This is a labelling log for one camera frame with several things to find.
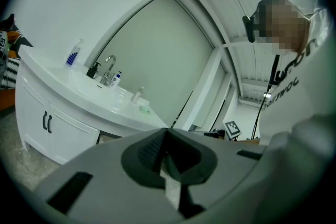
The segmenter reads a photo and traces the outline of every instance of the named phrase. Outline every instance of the person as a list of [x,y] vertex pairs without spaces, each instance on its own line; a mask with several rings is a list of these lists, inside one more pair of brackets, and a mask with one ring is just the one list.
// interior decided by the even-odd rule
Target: person
[[298,122],[336,111],[334,20],[320,3],[309,18],[289,0],[262,0],[251,18],[243,17],[250,42],[266,43],[275,55],[296,54],[261,108],[261,145]]

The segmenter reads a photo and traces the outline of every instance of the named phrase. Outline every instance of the bathroom vanity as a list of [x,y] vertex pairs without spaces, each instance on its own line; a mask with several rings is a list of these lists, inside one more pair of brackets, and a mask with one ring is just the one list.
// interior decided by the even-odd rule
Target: bathroom vanity
[[32,146],[64,164],[94,146],[100,131],[125,137],[167,127],[149,101],[132,103],[131,92],[87,77],[83,66],[65,67],[27,46],[21,46],[19,55],[16,117],[26,150]]

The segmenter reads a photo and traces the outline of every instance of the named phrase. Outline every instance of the faucet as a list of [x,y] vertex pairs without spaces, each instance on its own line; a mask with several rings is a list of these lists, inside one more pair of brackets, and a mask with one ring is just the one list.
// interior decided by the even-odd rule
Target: faucet
[[103,84],[103,85],[106,85],[108,86],[112,80],[112,77],[111,74],[110,74],[110,71],[112,69],[112,67],[114,66],[117,58],[114,56],[114,55],[110,55],[108,58],[106,58],[105,62],[108,62],[110,59],[112,58],[112,63],[109,67],[109,69],[104,73],[104,76],[101,78],[100,80],[100,83]]

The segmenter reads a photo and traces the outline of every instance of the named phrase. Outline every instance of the soap dish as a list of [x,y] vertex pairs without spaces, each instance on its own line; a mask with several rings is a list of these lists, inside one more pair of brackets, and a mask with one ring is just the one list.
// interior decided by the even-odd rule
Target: soap dish
[[149,113],[150,113],[150,112],[149,112],[149,108],[147,108],[147,107],[145,107],[145,106],[143,106],[143,105],[139,106],[139,110],[140,110],[142,113],[144,113],[144,114],[149,114]]

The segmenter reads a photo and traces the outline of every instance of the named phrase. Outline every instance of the striped cloth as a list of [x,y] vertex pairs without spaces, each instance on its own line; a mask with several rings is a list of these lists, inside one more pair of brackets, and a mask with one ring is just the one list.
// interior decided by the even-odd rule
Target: striped cloth
[[20,61],[21,59],[18,58],[7,58],[5,72],[1,80],[1,90],[15,88]]

